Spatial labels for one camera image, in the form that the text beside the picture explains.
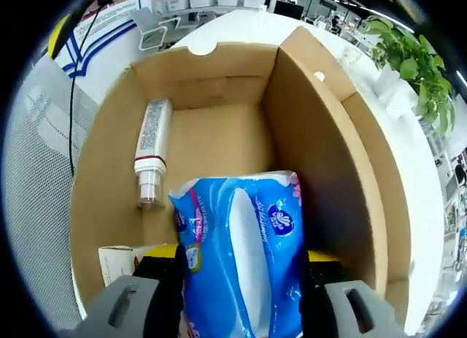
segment blue tissue package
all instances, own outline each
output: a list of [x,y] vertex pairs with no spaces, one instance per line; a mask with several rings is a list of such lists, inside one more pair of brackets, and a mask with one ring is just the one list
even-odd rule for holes
[[[241,204],[238,196],[243,196]],[[195,337],[296,338],[301,333],[299,259],[303,251],[297,175],[271,172],[203,178],[171,191],[169,197],[175,206],[177,230],[190,268],[185,283],[185,311]],[[248,216],[245,210],[249,206],[252,212]],[[236,263],[231,239],[234,214],[247,218],[244,221],[260,235],[258,243],[262,241],[259,249],[266,259],[267,274],[259,283],[254,282],[255,278],[252,281],[258,293],[268,296],[266,327],[258,323],[262,314],[253,312],[259,309],[247,307],[255,302],[255,291],[249,292],[250,300],[242,295],[237,272],[242,263]]]

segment ceiling light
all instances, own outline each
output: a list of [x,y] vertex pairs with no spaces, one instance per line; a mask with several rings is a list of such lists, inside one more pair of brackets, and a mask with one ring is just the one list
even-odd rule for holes
[[461,74],[458,70],[456,70],[455,73],[458,75],[460,81],[462,81],[462,83],[464,84],[464,86],[467,87],[467,81],[466,81],[466,79],[462,76],[462,74]]
[[399,22],[398,20],[390,17],[389,15],[384,15],[382,14],[381,12],[378,12],[378,11],[375,11],[374,9],[369,9],[369,8],[366,8],[366,7],[363,7],[363,6],[360,6],[361,9],[364,9],[365,11],[369,11],[375,15],[378,15],[380,17],[384,17],[386,18],[387,20],[390,20],[391,22],[393,22],[394,24],[397,24],[398,26],[400,26],[401,28],[404,28],[406,29],[407,31],[411,32],[412,34],[414,33],[414,31],[412,29],[410,29],[408,26],[406,26],[405,24]]

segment logo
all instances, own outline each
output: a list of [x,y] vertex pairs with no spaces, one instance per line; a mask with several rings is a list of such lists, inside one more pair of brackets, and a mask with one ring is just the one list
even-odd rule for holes
[[287,236],[293,230],[293,220],[284,210],[273,204],[268,209],[269,220],[277,236]]
[[175,219],[177,220],[177,231],[182,233],[184,230],[187,229],[187,223],[185,222],[185,218],[178,210],[175,210]]

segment white shelf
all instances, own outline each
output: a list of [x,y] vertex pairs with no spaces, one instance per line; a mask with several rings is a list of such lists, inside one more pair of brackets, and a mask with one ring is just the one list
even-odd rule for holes
[[181,11],[175,12],[167,12],[161,14],[163,17],[173,17],[175,15],[187,15],[188,13],[206,13],[211,12],[215,14],[223,14],[226,12],[233,11],[235,9],[246,9],[249,11],[258,11],[258,8],[249,8],[243,6],[209,6],[209,7],[201,7],[201,8],[189,8],[189,9],[182,9]]

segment cardboard box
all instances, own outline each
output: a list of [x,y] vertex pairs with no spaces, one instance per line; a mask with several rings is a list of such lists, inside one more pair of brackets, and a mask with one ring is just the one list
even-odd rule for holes
[[[85,305],[104,287],[99,247],[177,241],[168,199],[164,210],[136,207],[134,152],[156,98],[174,105],[166,195],[196,177],[290,169],[300,179],[309,244],[337,254],[381,295],[388,273],[404,273],[402,263],[388,272],[386,226],[408,222],[393,210],[404,209],[405,199],[389,147],[336,60],[298,28],[279,47],[221,43],[204,56],[178,48],[122,74],[96,115],[72,191],[73,268]],[[406,293],[396,297],[403,307]]]

